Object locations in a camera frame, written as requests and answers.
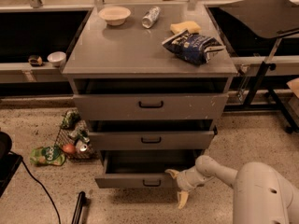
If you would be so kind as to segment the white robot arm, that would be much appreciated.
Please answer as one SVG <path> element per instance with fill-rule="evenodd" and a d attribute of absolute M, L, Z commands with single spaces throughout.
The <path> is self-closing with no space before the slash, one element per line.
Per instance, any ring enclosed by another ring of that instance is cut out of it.
<path fill-rule="evenodd" d="M 202 155 L 189 169 L 166 172 L 178 184 L 179 208 L 192 190 L 216 177 L 234 191 L 233 224 L 299 224 L 299 189 L 262 162 L 248 162 L 235 170 Z"/>

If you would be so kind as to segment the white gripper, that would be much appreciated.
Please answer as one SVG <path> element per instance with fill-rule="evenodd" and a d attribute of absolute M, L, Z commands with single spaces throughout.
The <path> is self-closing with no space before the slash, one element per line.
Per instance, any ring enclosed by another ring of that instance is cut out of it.
<path fill-rule="evenodd" d="M 178 187 L 181 189 L 181 191 L 178 192 L 179 209 L 182 209 L 186 205 L 189 197 L 188 191 L 204 185 L 207 182 L 207 177 L 198 172 L 195 167 L 180 172 L 174 169 L 166 169 L 165 172 L 177 180 Z"/>

